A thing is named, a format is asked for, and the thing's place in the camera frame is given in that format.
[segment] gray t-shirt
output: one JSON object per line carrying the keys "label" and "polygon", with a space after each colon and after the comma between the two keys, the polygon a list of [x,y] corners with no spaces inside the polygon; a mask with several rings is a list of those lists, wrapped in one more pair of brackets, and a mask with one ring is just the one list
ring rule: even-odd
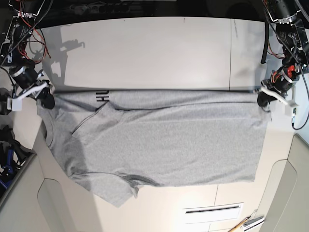
{"label": "gray t-shirt", "polygon": [[270,114],[253,93],[101,91],[38,104],[66,175],[120,206],[138,186],[254,181]]}

